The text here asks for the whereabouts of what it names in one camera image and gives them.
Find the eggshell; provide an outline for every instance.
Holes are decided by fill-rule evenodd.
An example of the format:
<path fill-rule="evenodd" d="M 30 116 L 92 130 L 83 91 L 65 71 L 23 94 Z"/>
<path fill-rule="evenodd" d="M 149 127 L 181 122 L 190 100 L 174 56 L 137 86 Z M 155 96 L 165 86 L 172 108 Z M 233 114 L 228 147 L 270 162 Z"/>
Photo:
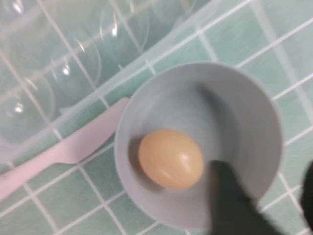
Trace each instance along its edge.
<path fill-rule="evenodd" d="M 157 130 L 147 134 L 139 146 L 143 171 L 165 188 L 191 187 L 202 176 L 203 156 L 188 135 L 174 130 Z"/>

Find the tiled surface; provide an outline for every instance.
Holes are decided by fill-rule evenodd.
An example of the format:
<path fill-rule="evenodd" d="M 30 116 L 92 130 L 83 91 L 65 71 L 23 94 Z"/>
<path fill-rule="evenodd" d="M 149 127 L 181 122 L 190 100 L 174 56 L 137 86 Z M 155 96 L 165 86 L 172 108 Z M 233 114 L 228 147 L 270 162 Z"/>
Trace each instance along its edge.
<path fill-rule="evenodd" d="M 0 220 L 0 233 L 42 235 L 52 234 L 52 230 L 36 205 L 28 201 Z"/>
<path fill-rule="evenodd" d="M 309 118 L 294 91 L 276 100 L 276 104 L 281 115 L 286 140 L 309 128 Z"/>
<path fill-rule="evenodd" d="M 110 235 L 121 235 L 111 216 L 104 209 L 67 230 L 64 235 L 102 235 L 103 232 Z"/>
<path fill-rule="evenodd" d="M 107 200 L 123 190 L 115 169 L 113 148 L 85 164 L 84 169 L 103 199 Z"/>
<path fill-rule="evenodd" d="M 139 210 L 127 195 L 122 195 L 109 204 L 129 235 L 135 235 L 153 224 L 153 220 Z"/>
<path fill-rule="evenodd" d="M 105 95 L 106 101 L 112 105 L 123 97 L 131 97 L 133 93 L 151 77 L 153 77 L 151 71 L 145 69 Z"/>
<path fill-rule="evenodd" d="M 158 61 L 155 64 L 155 69 L 157 72 L 161 72 L 165 69 L 169 69 L 180 64 L 205 61 L 209 62 L 210 60 L 210 56 L 203 47 L 199 38 L 195 38 L 178 50 Z"/>
<path fill-rule="evenodd" d="M 59 228 L 79 218 L 100 204 L 79 171 L 38 195 Z"/>
<path fill-rule="evenodd" d="M 150 231 L 144 233 L 145 235 L 185 235 L 183 231 L 172 229 L 169 227 L 166 227 L 164 225 L 157 225 Z"/>
<path fill-rule="evenodd" d="M 290 198 L 285 198 L 265 213 L 285 234 L 296 234 L 305 227 L 304 221 Z"/>
<path fill-rule="evenodd" d="M 260 1 L 278 36 L 282 36 L 313 17 L 310 0 L 262 0 Z"/>
<path fill-rule="evenodd" d="M 277 37 L 296 29 L 280 42 L 296 78 L 301 80 L 312 74 L 313 23 L 307 22 L 313 17 L 310 10 L 312 2 L 310 0 L 258 1 Z M 252 75 L 253 79 L 259 82 L 272 97 L 283 93 L 274 102 L 282 120 L 285 140 L 291 141 L 285 147 L 280 172 L 286 178 L 293 195 L 298 198 L 300 190 L 293 189 L 299 188 L 307 165 L 313 160 L 313 132 L 304 132 L 312 125 L 307 111 L 313 107 L 313 83 L 309 80 L 300 85 L 300 89 L 297 90 L 297 92 L 304 91 L 303 95 L 309 101 L 306 104 L 300 100 L 299 93 L 294 89 L 284 92 L 294 84 L 289 81 L 290 74 L 286 74 L 284 69 L 286 65 L 281 65 L 274 48 L 264 49 L 270 42 L 265 38 L 248 1 L 224 0 L 210 19 L 205 17 L 201 20 L 201 27 L 205 28 L 203 38 L 207 40 L 211 50 L 207 50 L 199 35 L 195 34 L 197 33 L 195 28 L 189 25 L 181 31 L 180 35 L 175 36 L 173 44 L 167 45 L 166 50 L 160 49 L 157 54 L 149 54 L 148 51 L 142 56 L 138 53 L 138 49 L 146 51 L 156 45 L 164 35 L 181 24 L 180 20 L 185 16 L 177 21 L 165 17 L 163 19 L 155 12 L 156 8 L 149 4 L 142 7 L 142 4 L 147 3 L 145 0 L 114 1 L 123 16 L 127 17 L 125 21 L 134 32 L 139 47 L 142 47 L 137 48 L 125 25 L 118 22 L 121 20 L 120 16 L 118 14 L 114 16 L 116 9 L 113 10 L 108 0 L 94 0 L 92 3 L 82 0 L 67 2 L 56 0 L 54 2 L 57 14 L 53 11 L 50 0 L 44 2 L 48 14 L 58 26 L 56 30 L 50 23 L 47 24 L 47 19 L 37 5 L 37 1 L 31 0 L 24 4 L 24 12 L 35 12 L 33 18 L 29 16 L 25 18 L 23 14 L 8 15 L 1 11 L 0 6 L 0 48 L 16 70 L 12 71 L 12 68 L 9 69 L 0 60 L 1 136 L 20 143 L 47 125 L 40 116 L 38 107 L 32 103 L 27 94 L 21 93 L 22 89 L 15 89 L 19 86 L 13 75 L 15 72 L 27 83 L 27 88 L 37 100 L 43 113 L 48 119 L 54 121 L 62 114 L 66 115 L 70 112 L 71 106 L 92 93 L 92 86 L 99 87 L 99 94 L 103 95 L 110 105 L 122 97 L 130 97 L 153 76 L 154 71 L 147 66 L 148 64 L 143 65 L 146 59 L 156 72 L 161 72 L 187 62 L 210 61 L 214 56 L 212 56 L 213 51 L 219 62 L 231 66 L 244 61 L 240 69 Z M 25 19 L 29 24 L 19 25 Z M 115 20 L 118 23 L 117 28 L 111 24 Z M 102 31 L 106 29 L 102 37 L 99 32 L 100 22 Z M 305 22 L 306 26 L 298 28 Z M 146 25 L 149 25 L 148 34 L 145 34 Z M 9 32 L 5 40 L 1 34 L 2 28 Z M 62 36 L 75 50 L 77 58 L 69 55 Z M 131 70 L 133 63 L 140 66 Z M 30 75 L 37 77 L 37 80 L 29 82 L 30 78 L 27 76 Z M 106 87 L 105 83 L 111 77 L 115 82 L 108 83 L 110 87 Z M 16 115 L 12 110 L 16 107 L 21 108 L 17 105 L 19 101 L 23 101 L 25 112 L 21 116 L 15 116 L 14 122 L 10 122 L 8 114 Z M 103 103 L 97 99 L 70 118 L 66 118 L 56 126 L 56 129 L 63 138 L 66 138 L 104 111 Z M 58 138 L 50 132 L 47 138 L 42 139 L 13 163 L 15 165 L 24 163 L 58 141 Z M 28 193 L 22 187 L 0 203 L 0 234 L 55 234 L 46 219 L 48 217 L 56 224 L 57 230 L 62 230 L 62 234 L 65 235 L 121 235 L 122 230 L 118 227 L 117 221 L 127 235 L 141 233 L 151 226 L 154 221 L 140 211 L 126 194 L 121 193 L 123 188 L 115 170 L 113 142 L 114 136 L 95 151 L 87 163 L 81 163 L 81 167 L 95 188 L 90 186 L 76 165 L 54 165 L 28 182 L 28 186 L 34 191 L 35 198 L 39 200 L 45 212 L 42 212 L 32 199 L 26 197 Z M 7 165 L 0 165 L 0 173 L 8 169 Z M 259 206 L 260 208 L 267 206 L 264 213 L 282 231 L 296 235 L 306 225 L 294 202 L 285 193 L 283 182 L 277 178 Z M 108 204 L 108 210 L 100 205 L 97 194 L 104 200 L 112 200 Z M 190 233 L 208 235 L 208 232 Z M 164 225 L 156 225 L 142 234 L 186 233 Z"/>
<path fill-rule="evenodd" d="M 241 69 L 261 83 L 271 96 L 291 85 L 272 49 L 245 64 Z"/>
<path fill-rule="evenodd" d="M 229 65 L 242 62 L 268 44 L 249 6 L 217 23 L 205 34 L 220 61 Z"/>
<path fill-rule="evenodd" d="M 282 172 L 289 185 L 294 187 L 301 184 L 304 173 L 313 160 L 313 133 L 289 145 L 282 164 Z"/>

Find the egg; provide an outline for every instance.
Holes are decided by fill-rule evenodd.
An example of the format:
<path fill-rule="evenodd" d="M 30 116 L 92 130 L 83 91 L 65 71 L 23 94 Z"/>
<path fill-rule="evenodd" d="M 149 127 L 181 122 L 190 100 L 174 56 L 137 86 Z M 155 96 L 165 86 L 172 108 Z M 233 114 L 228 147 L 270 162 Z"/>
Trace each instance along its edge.
<path fill-rule="evenodd" d="M 175 130 L 147 134 L 140 142 L 138 157 L 148 177 L 165 188 L 191 187 L 204 169 L 200 147 L 191 137 Z"/>

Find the tile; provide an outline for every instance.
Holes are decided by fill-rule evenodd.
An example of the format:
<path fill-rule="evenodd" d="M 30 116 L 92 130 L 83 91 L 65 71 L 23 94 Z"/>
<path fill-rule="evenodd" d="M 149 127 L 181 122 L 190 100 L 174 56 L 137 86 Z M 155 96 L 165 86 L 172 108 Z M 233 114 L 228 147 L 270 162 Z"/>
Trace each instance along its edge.
<path fill-rule="evenodd" d="M 119 67 L 119 58 L 122 57 L 122 54 L 115 55 L 113 52 L 114 48 L 111 48 L 111 51 L 108 52 L 106 49 L 110 45 L 106 45 L 105 42 L 100 38 L 97 41 L 95 41 L 95 45 L 100 53 L 100 59 L 101 59 L 101 77 L 99 82 L 97 82 L 97 87 L 99 87 L 101 84 L 108 81 L 112 76 L 117 74 L 121 71 L 121 68 Z"/>
<path fill-rule="evenodd" d="M 134 31 L 136 37 L 142 35 L 143 40 L 145 39 L 145 29 L 141 29 L 143 26 L 137 25 L 137 23 L 133 22 L 129 27 Z M 98 49 L 102 55 L 102 61 L 110 60 L 121 67 L 125 67 L 140 55 L 140 51 L 135 46 L 134 41 L 129 36 L 125 27 L 121 24 L 116 25 L 116 27 L 114 26 L 110 31 L 103 33 L 100 40 L 101 43 L 96 44 L 99 45 Z M 140 41 L 139 38 L 137 38 L 137 42 L 139 46 L 142 47 L 141 44 L 144 42 Z"/>
<path fill-rule="evenodd" d="M 271 96 L 291 85 L 272 49 L 245 64 L 241 69 L 260 82 Z"/>
<path fill-rule="evenodd" d="M 9 171 L 10 168 L 6 164 L 0 164 L 0 175 Z M 14 193 L 12 193 L 9 197 L 4 199 L 0 202 L 0 213 L 5 209 L 9 208 L 11 205 L 15 204 L 16 202 L 20 201 L 21 199 L 27 196 L 27 192 L 24 188 L 19 188 Z"/>
<path fill-rule="evenodd" d="M 186 235 L 184 231 L 173 229 L 170 227 L 167 227 L 165 225 L 157 225 L 150 231 L 144 233 L 144 235 Z"/>
<path fill-rule="evenodd" d="M 54 178 L 70 170 L 72 167 L 74 167 L 74 165 L 72 164 L 61 164 L 61 163 L 54 164 L 40 172 L 38 175 L 36 175 L 27 183 L 32 190 L 37 190 L 40 187 L 44 186 L 45 184 L 49 183 Z"/>
<path fill-rule="evenodd" d="M 19 83 L 17 82 L 14 75 L 10 72 L 8 67 L 0 59 L 0 95 L 5 95 L 9 90 L 17 87 Z"/>
<path fill-rule="evenodd" d="M 289 92 L 276 100 L 282 120 L 285 139 L 288 140 L 310 126 L 309 118 L 298 95 Z"/>
<path fill-rule="evenodd" d="M 279 37 L 313 17 L 311 0 L 262 0 L 260 3 Z"/>
<path fill-rule="evenodd" d="M 253 55 L 268 42 L 249 6 L 205 31 L 221 62 L 235 65 Z"/>
<path fill-rule="evenodd" d="M 10 94 L 0 103 L 0 135 L 8 149 L 15 148 L 45 127 L 46 123 L 24 91 Z"/>
<path fill-rule="evenodd" d="M 309 25 L 282 42 L 298 79 L 313 72 L 313 25 Z"/>
<path fill-rule="evenodd" d="M 135 235 L 154 223 L 126 194 L 111 202 L 109 207 L 129 235 Z"/>
<path fill-rule="evenodd" d="M 93 92 L 87 77 L 72 57 L 63 57 L 60 65 L 54 65 L 52 70 L 40 79 L 49 83 L 49 89 L 55 100 L 54 113 L 50 115 L 51 120 L 64 113 L 62 109 L 75 105 Z"/>
<path fill-rule="evenodd" d="M 202 18 L 203 21 L 201 23 L 202 26 L 209 24 L 211 21 L 215 20 L 217 17 L 221 16 L 225 12 L 229 11 L 230 9 L 234 8 L 238 4 L 240 4 L 242 0 L 227 0 L 221 1 L 218 6 L 216 7 L 216 11 L 213 14 L 209 14 L 208 17 Z"/>
<path fill-rule="evenodd" d="M 86 163 L 84 169 L 103 199 L 108 200 L 123 190 L 115 168 L 113 148 Z"/>
<path fill-rule="evenodd" d="M 309 98 L 311 105 L 313 105 L 313 79 L 305 82 L 301 85 L 301 87 L 304 90 L 307 98 Z"/>
<path fill-rule="evenodd" d="M 59 128 L 59 132 L 63 138 L 68 137 L 75 131 L 79 130 L 87 123 L 92 121 L 95 117 L 99 116 L 105 111 L 105 107 L 100 100 L 89 104 L 86 108 L 76 113 L 70 120 L 67 120 Z"/>
<path fill-rule="evenodd" d="M 190 232 L 191 235 L 210 235 L 209 231 Z"/>
<path fill-rule="evenodd" d="M 17 189 L 9 197 L 0 202 L 0 213 L 27 196 L 24 188 Z"/>
<path fill-rule="evenodd" d="M 199 38 L 195 38 L 181 48 L 159 60 L 154 64 L 154 67 L 157 72 L 161 72 L 180 64 L 210 60 L 211 59 Z"/>
<path fill-rule="evenodd" d="M 163 39 L 166 35 L 168 35 L 172 31 L 175 25 L 175 20 L 171 20 L 171 19 L 163 20 L 160 16 L 158 16 L 155 13 L 155 11 L 156 9 L 150 6 L 144 11 L 141 11 L 136 16 L 136 18 L 143 18 L 143 19 L 147 18 L 149 22 L 149 34 L 147 36 L 143 51 L 147 51 L 149 48 L 151 48 L 157 42 Z M 136 18 L 130 19 L 129 24 L 132 24 L 133 21 L 136 20 Z"/>
<path fill-rule="evenodd" d="M 3 235 L 51 235 L 47 220 L 32 201 L 27 201 L 0 219 Z"/>
<path fill-rule="evenodd" d="M 285 234 L 296 234 L 305 228 L 302 216 L 289 197 L 283 199 L 265 213 L 270 222 Z"/>
<path fill-rule="evenodd" d="M 74 227 L 62 233 L 63 235 L 121 235 L 117 225 L 104 209 L 86 218 Z"/>
<path fill-rule="evenodd" d="M 144 3 L 147 3 L 148 0 L 115 0 L 116 5 L 123 13 L 123 16 L 127 16 L 136 12 L 138 7 Z"/>
<path fill-rule="evenodd" d="M 3 52 L 22 77 L 50 65 L 68 51 L 42 11 L 4 39 Z"/>
<path fill-rule="evenodd" d="M 54 133 L 48 134 L 48 136 L 41 140 L 40 143 L 33 145 L 30 149 L 28 149 L 22 156 L 13 160 L 15 166 L 21 165 L 28 160 L 36 157 L 38 154 L 44 152 L 48 148 L 55 145 L 59 140 L 55 136 Z"/>
<path fill-rule="evenodd" d="M 302 196 L 302 189 L 299 188 L 299 189 L 297 189 L 296 191 L 294 191 L 292 194 L 293 194 L 294 197 L 297 199 L 297 201 L 300 203 L 300 201 L 301 201 L 301 196 Z"/>
<path fill-rule="evenodd" d="M 36 0 L 18 1 L 4 0 L 0 4 L 0 24 L 5 27 L 6 25 L 25 18 L 25 15 L 33 7 L 37 7 Z"/>
<path fill-rule="evenodd" d="M 271 203 L 284 193 L 286 193 L 285 187 L 281 180 L 278 177 L 276 177 L 271 187 L 268 189 L 267 193 L 263 196 L 263 198 L 259 202 L 259 205 L 261 206 L 261 208 L 265 207 L 267 204 Z"/>
<path fill-rule="evenodd" d="M 286 148 L 281 171 L 291 188 L 303 183 L 303 177 L 313 160 L 312 146 L 313 133 L 310 132 Z"/>
<path fill-rule="evenodd" d="M 55 12 L 54 20 L 73 48 L 78 46 L 75 39 L 83 42 L 87 38 L 99 34 L 99 23 L 104 29 L 113 23 L 113 10 L 108 0 L 57 1 L 47 9 Z"/>
<path fill-rule="evenodd" d="M 78 170 L 38 195 L 59 228 L 100 204 L 92 188 Z"/>
<path fill-rule="evenodd" d="M 112 105 L 123 97 L 131 97 L 134 92 L 152 76 L 153 75 L 150 70 L 145 69 L 105 95 L 106 101 Z"/>

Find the bowl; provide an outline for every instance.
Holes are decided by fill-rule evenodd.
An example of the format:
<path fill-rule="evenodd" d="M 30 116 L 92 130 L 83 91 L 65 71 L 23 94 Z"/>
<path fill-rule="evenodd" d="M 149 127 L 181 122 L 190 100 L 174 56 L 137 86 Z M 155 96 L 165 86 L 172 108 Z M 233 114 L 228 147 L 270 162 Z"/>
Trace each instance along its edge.
<path fill-rule="evenodd" d="M 183 132 L 200 146 L 205 170 L 192 187 L 162 188 L 143 173 L 138 146 L 157 129 Z M 259 200 L 277 173 L 282 141 L 274 105 L 249 76 L 220 64 L 186 64 L 161 73 L 132 96 L 116 132 L 115 162 L 129 197 L 150 217 L 180 229 L 209 229 L 210 161 L 229 162 Z"/>

